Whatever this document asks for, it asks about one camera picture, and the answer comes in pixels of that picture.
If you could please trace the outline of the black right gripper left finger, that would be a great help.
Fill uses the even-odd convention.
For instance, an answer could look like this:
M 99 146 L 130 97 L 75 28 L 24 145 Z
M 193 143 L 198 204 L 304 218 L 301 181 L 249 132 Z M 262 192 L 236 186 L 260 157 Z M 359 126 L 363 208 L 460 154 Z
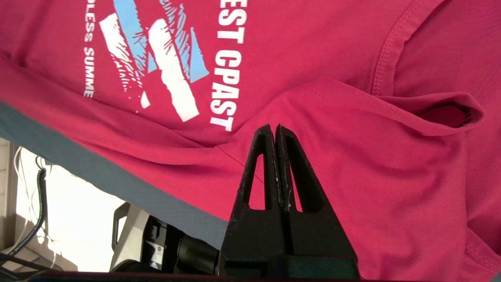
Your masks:
M 249 206 L 259 156 L 264 160 L 263 210 Z M 270 261 L 286 250 L 283 235 L 274 137 L 269 125 L 252 139 L 243 175 L 220 249 L 220 275 L 271 275 Z

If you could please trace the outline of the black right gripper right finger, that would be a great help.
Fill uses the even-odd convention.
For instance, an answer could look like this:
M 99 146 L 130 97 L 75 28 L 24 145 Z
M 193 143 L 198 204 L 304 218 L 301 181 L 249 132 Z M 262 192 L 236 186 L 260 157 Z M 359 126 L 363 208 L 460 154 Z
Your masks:
M 276 150 L 286 244 L 293 255 L 356 259 L 298 137 L 282 125 Z

